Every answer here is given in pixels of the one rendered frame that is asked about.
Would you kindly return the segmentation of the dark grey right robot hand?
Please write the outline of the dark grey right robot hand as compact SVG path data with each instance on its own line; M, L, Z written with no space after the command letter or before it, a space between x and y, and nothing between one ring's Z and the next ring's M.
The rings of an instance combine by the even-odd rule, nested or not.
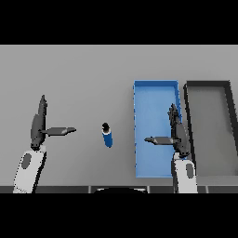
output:
M174 103L171 104L169 111L169 124L171 127L170 137L149 137L144 140L153 145L172 145L180 158L187 157L190 152L187 147L188 136L184 125L180 122L179 111Z

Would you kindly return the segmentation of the blue pipe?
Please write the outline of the blue pipe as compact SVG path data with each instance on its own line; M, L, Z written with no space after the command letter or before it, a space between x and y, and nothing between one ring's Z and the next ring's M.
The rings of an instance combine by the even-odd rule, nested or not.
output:
M102 136L106 147L112 147L112 131L107 123L102 124Z

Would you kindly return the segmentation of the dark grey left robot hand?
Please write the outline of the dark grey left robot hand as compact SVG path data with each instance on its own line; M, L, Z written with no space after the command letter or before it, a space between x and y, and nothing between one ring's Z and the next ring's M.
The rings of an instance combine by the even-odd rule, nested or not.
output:
M39 151L46 137L63 137L76 131L75 127L46 127L47 101L42 96L39 101L38 112L34 115L31 127L31 149Z

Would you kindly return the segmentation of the dark grey bin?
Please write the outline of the dark grey bin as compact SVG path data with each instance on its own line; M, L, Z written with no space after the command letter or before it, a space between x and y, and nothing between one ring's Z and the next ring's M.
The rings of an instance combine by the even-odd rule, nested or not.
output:
M183 89L197 175L238 176L238 119L231 82L187 81Z

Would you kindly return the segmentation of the blue bin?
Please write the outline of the blue bin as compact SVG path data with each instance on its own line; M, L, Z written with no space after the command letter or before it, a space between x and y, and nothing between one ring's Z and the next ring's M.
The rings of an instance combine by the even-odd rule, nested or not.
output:
M172 145L153 145L149 137L171 137L168 117L175 104L182 120L178 80L135 80L134 143L137 179L171 178Z

